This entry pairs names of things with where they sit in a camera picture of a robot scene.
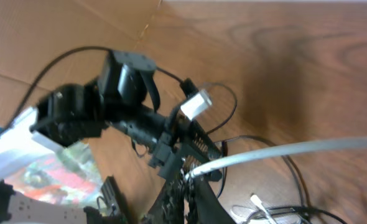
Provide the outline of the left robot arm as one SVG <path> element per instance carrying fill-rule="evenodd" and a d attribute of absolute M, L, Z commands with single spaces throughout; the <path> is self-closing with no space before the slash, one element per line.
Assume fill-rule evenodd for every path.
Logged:
<path fill-rule="evenodd" d="M 161 115 L 156 71 L 145 55 L 108 49 L 94 80 L 62 85 L 34 107 L 19 108 L 0 130 L 0 181 L 48 153 L 98 138 L 107 128 L 129 136 L 133 146 L 146 147 L 149 165 L 166 180 L 188 157 L 202 164 L 219 158 L 221 152 L 195 121 L 211 105 L 208 93 L 184 80 L 184 101 Z"/>

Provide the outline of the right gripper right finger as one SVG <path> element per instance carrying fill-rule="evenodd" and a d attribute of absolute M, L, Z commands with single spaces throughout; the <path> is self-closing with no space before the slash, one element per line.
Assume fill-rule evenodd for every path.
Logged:
<path fill-rule="evenodd" d="M 209 183 L 202 179 L 194 179 L 195 203 L 198 221 L 202 224 L 235 224 L 218 201 Z"/>

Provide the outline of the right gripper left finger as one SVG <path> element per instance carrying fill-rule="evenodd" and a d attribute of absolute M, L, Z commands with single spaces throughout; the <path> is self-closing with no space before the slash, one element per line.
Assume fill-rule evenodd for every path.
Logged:
<path fill-rule="evenodd" d="M 193 180 L 175 179 L 166 182 L 146 214 L 146 223 L 199 223 Z"/>

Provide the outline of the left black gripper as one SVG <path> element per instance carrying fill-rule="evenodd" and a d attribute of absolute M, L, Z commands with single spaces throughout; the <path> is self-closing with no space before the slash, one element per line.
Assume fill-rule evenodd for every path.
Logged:
<path fill-rule="evenodd" d="M 180 169 L 219 159 L 222 152 L 215 146 L 197 121 L 179 122 L 172 133 L 164 131 L 151 151 L 149 165 L 158 167 L 158 176 L 171 182 Z"/>

